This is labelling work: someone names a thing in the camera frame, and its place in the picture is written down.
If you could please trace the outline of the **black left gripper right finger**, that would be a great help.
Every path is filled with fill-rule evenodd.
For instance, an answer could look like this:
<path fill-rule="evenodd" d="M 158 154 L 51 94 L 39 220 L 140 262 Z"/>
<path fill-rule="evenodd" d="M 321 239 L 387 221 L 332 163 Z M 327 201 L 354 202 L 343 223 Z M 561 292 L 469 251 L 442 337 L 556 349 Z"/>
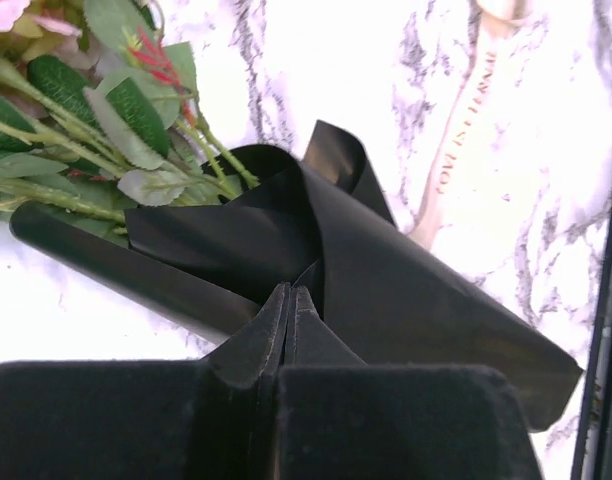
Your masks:
<path fill-rule="evenodd" d="M 365 366 L 320 318 L 306 287 L 285 285 L 283 370 Z"/>

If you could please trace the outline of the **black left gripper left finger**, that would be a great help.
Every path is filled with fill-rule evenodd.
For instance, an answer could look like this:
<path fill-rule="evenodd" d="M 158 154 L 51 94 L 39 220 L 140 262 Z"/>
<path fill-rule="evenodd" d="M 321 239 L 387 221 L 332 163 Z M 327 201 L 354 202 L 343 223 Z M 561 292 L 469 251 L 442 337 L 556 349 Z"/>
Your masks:
<path fill-rule="evenodd" d="M 288 283 L 277 285 L 256 316 L 202 360 L 217 385 L 249 390 L 279 364 L 290 290 Z"/>

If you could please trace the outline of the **black wrapping paper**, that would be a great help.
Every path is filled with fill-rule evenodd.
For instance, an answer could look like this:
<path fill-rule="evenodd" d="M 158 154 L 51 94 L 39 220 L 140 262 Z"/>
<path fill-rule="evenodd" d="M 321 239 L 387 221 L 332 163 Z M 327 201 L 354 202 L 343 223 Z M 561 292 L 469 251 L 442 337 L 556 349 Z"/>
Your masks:
<path fill-rule="evenodd" d="M 20 241 L 211 341 L 235 334 L 282 283 L 371 364 L 481 364 L 515 388 L 531 430 L 564 412 L 581 368 L 564 350 L 395 227 L 361 142 L 326 122 L 305 156 L 267 144 L 235 156 L 259 186 L 223 204 L 125 213 L 128 245 L 36 202 Z"/>

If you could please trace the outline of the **peach pink rose stem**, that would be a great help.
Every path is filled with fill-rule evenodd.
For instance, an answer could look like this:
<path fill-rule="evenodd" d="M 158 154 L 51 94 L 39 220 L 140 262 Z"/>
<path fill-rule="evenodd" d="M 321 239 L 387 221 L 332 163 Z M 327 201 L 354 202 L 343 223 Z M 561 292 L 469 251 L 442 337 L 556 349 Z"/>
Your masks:
<path fill-rule="evenodd" d="M 53 55 L 25 72 L 0 59 L 0 150 L 56 160 L 68 172 L 119 181 L 135 169 L 259 180 L 213 135 L 198 95 L 167 50 L 92 82 Z"/>

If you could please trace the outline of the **large pink rose stem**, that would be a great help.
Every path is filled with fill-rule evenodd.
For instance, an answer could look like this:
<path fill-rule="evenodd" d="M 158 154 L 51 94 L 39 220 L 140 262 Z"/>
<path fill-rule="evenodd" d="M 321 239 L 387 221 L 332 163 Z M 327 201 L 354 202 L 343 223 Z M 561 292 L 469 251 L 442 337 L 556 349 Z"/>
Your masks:
<path fill-rule="evenodd" d="M 167 50 L 198 95 L 197 70 L 188 43 L 167 44 L 156 1 L 0 1 L 0 59 L 25 72 L 53 55 L 92 82 L 132 65 L 132 53 Z"/>

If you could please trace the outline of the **cream ribbon gold text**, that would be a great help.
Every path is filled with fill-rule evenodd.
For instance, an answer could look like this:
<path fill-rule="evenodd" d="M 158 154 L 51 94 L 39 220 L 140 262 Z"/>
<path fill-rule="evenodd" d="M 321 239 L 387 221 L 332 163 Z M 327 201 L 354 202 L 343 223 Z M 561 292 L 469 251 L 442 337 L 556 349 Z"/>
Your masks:
<path fill-rule="evenodd" d="M 429 250 L 449 203 L 451 190 L 469 159 L 480 135 L 483 111 L 490 98 L 499 62 L 507 41 L 528 21 L 528 1 L 479 1 L 477 39 L 470 74 L 458 93 L 447 120 L 441 142 L 429 169 L 418 211 L 418 222 L 409 238 Z"/>

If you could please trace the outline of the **small pink rose stem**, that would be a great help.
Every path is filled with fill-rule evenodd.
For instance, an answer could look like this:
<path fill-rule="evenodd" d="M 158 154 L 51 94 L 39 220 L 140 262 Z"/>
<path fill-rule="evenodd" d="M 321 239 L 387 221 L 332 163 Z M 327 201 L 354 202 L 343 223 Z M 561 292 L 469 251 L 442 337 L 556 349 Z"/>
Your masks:
<path fill-rule="evenodd" d="M 137 206 L 187 203 L 216 205 L 242 193 L 235 174 L 226 184 L 207 174 L 191 176 L 166 170 L 129 171 L 115 182 L 105 177 L 68 172 L 64 163 L 28 153 L 0 150 L 0 215 L 14 212 L 27 200 L 58 209 L 64 219 L 103 237 L 127 235 L 124 212 Z"/>

